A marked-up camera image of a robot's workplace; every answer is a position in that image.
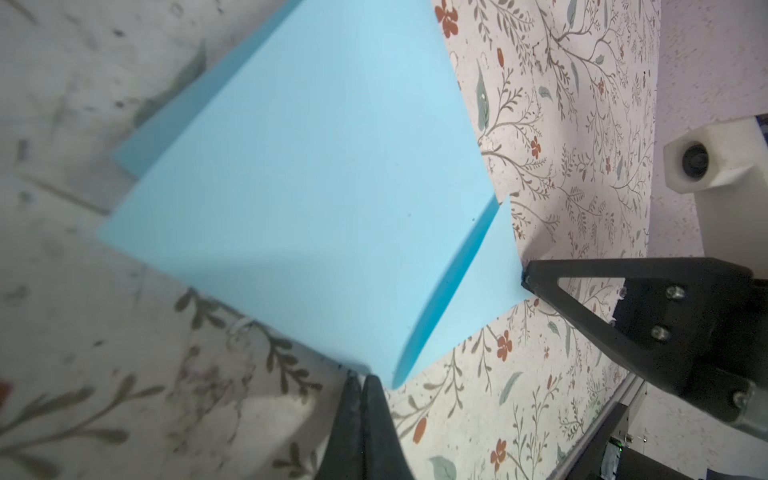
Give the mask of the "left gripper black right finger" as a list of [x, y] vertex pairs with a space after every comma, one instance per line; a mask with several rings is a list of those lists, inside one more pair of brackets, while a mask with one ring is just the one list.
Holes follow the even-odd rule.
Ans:
[[378, 377], [365, 378], [361, 398], [364, 478], [414, 480]]

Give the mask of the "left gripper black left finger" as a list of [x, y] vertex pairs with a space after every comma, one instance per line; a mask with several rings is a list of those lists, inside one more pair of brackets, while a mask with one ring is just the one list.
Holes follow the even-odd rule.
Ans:
[[349, 375], [344, 383], [316, 480], [360, 480], [364, 477], [362, 387]]

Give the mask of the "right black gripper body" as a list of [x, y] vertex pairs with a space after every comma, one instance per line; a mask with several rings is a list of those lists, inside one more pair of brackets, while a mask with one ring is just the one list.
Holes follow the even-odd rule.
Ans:
[[767, 437], [767, 281], [712, 258], [624, 260], [621, 364], [722, 423]]

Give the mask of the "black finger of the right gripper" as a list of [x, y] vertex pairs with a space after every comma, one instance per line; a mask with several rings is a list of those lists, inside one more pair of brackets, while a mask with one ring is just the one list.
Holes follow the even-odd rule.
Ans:
[[[563, 279], [600, 278], [628, 283], [613, 322], [560, 285]], [[532, 260], [522, 285], [610, 360], [662, 390], [685, 390], [695, 363], [685, 351], [682, 319], [696, 290], [696, 269], [687, 259]]]

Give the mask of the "light blue paper sheet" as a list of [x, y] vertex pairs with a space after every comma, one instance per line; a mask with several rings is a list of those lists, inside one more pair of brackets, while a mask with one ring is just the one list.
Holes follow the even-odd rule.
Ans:
[[300, 1], [235, 58], [124, 145], [102, 241], [390, 388], [527, 298], [431, 2]]

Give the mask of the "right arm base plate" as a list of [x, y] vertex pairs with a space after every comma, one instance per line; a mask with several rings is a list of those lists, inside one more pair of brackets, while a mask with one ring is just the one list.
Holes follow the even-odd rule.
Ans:
[[647, 382], [628, 375], [585, 435], [558, 463], [551, 479], [684, 479], [675, 469], [643, 453], [645, 438], [635, 428]]

